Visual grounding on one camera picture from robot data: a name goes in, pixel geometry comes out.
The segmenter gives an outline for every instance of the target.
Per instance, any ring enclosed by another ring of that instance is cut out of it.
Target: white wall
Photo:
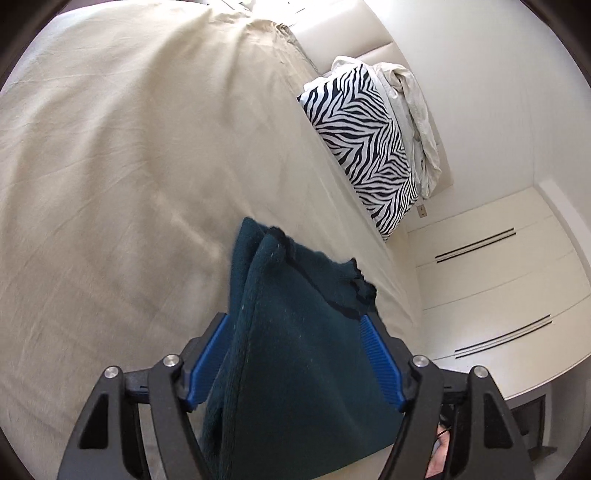
[[[409,230],[527,188],[571,154],[570,129],[591,115],[573,105],[586,83],[519,0],[366,1],[417,76],[455,180],[426,202],[426,218],[412,210]]]

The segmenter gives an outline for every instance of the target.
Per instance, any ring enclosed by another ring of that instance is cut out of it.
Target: zebra print pillow
[[[417,201],[418,191],[396,119],[368,68],[360,64],[298,97],[384,240]]]

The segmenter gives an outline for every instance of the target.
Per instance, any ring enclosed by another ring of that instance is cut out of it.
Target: headboard
[[[302,15],[290,28],[320,74],[328,72],[338,55],[357,58],[369,65],[381,61],[398,63],[410,69],[396,42],[363,0],[338,0],[314,13]],[[431,196],[453,184],[441,136],[431,112],[429,120],[437,151],[441,176]]]

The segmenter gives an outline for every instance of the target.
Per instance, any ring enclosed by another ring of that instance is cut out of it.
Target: drawer
[[[574,252],[554,216],[517,234],[441,263],[417,268],[423,309],[490,290]]]
[[[516,397],[566,372],[591,353],[591,296],[529,335],[495,348],[436,360],[440,368],[469,372],[484,365],[505,398]]]
[[[533,188],[409,232],[416,266],[509,229],[521,230],[553,213]]]
[[[573,251],[523,277],[423,311],[424,353],[432,359],[470,354],[528,332],[591,294]]]

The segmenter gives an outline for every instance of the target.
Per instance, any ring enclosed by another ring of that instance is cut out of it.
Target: bed
[[[105,366],[151,365],[227,309],[245,216],[355,257],[420,351],[404,228],[382,240],[297,103],[316,76],[271,21],[187,2],[68,12],[29,46],[0,93],[0,427],[35,479]]]

